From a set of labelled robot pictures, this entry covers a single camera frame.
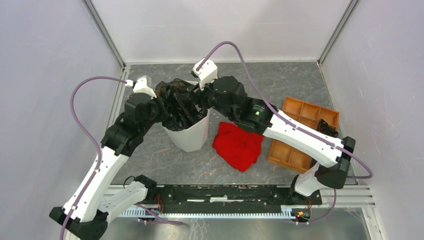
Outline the black plastic trash bag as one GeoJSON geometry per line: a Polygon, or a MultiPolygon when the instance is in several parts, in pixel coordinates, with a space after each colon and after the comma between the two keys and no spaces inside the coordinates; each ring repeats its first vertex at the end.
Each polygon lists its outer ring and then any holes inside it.
{"type": "Polygon", "coordinates": [[[162,122],[164,128],[173,132],[187,130],[207,116],[208,110],[189,91],[194,86],[179,78],[161,81],[155,86],[155,92],[169,113],[169,118],[162,122]]]}

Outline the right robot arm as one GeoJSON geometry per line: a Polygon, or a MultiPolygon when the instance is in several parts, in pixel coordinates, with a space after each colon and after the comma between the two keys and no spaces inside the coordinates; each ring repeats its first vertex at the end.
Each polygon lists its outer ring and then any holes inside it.
{"type": "Polygon", "coordinates": [[[249,97],[244,85],[233,76],[200,78],[201,103],[213,108],[242,130],[278,140],[309,155],[316,164],[292,182],[292,190],[309,197],[328,187],[342,189],[355,149],[354,138],[325,135],[297,120],[270,103],[249,97]]]}

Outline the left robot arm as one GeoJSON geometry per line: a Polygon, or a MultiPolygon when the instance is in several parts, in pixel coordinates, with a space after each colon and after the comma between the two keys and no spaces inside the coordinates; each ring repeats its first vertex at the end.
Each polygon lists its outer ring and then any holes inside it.
{"type": "Polygon", "coordinates": [[[108,199],[103,199],[113,178],[144,141],[150,128],[169,118],[157,95],[138,92],[125,102],[125,109],[100,142],[97,156],[72,197],[54,207],[49,217],[60,224],[61,240],[99,240],[109,224],[134,204],[144,200],[149,188],[135,180],[108,199]]]}

